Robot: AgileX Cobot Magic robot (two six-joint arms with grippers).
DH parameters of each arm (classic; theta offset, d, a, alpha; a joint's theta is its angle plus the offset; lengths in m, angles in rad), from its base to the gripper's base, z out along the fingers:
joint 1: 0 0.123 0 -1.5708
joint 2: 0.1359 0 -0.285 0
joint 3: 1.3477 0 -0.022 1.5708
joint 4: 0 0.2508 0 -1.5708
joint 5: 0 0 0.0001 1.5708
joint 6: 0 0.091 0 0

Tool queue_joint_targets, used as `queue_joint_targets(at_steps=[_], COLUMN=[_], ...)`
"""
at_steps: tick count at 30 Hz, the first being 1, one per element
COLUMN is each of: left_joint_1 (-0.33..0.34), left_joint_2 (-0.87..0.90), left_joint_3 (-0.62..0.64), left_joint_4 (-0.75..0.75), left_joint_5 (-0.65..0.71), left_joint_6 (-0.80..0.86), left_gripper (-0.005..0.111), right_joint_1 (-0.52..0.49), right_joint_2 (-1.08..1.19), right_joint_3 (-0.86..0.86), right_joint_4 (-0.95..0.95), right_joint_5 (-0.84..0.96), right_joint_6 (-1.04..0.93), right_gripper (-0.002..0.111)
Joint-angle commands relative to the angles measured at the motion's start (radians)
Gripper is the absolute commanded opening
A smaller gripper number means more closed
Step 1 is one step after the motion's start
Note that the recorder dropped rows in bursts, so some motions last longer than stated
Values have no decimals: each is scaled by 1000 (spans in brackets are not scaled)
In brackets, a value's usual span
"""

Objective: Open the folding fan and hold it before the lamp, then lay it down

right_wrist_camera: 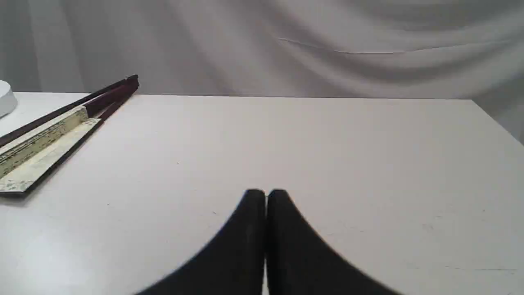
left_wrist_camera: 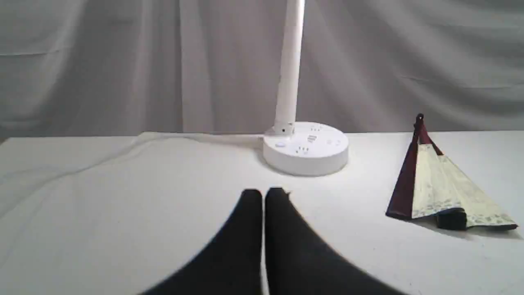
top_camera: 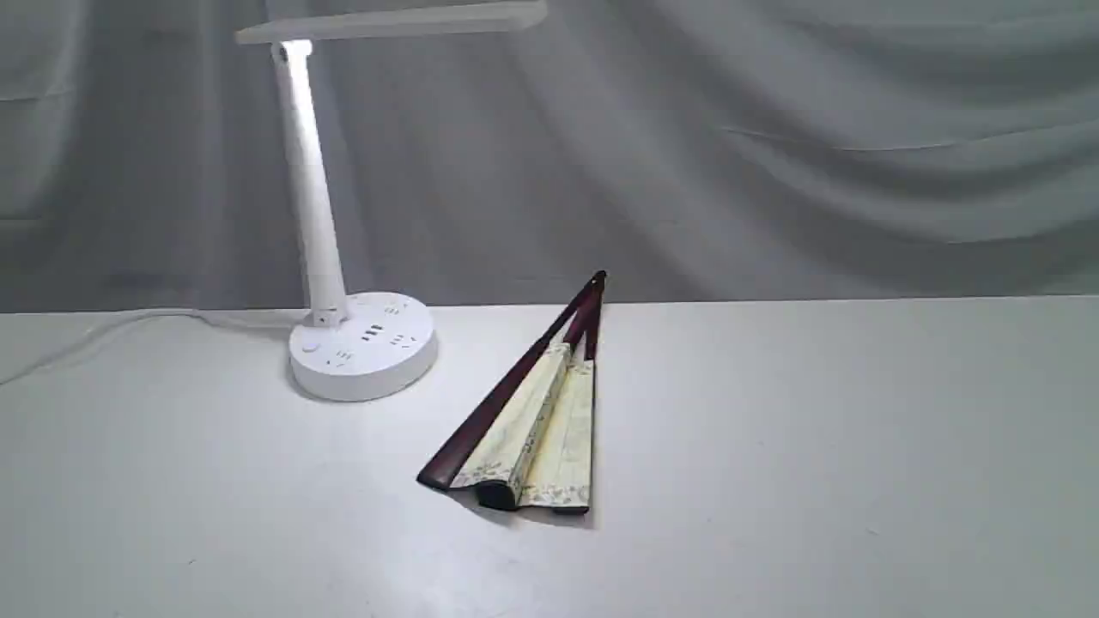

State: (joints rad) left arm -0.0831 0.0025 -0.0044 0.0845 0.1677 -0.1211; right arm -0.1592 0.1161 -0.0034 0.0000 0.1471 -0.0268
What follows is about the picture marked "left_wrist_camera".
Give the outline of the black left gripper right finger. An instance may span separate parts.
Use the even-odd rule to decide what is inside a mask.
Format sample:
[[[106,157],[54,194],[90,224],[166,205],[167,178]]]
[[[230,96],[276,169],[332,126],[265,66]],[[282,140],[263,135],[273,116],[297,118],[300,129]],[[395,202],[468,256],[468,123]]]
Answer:
[[[264,246],[271,295],[400,295],[335,252],[280,187],[264,202]]]

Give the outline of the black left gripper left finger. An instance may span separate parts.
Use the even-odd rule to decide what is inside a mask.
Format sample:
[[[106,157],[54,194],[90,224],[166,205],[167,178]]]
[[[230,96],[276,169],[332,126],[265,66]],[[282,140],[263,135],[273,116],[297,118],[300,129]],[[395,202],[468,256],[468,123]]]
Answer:
[[[210,242],[146,295],[262,294],[262,194],[245,189]]]

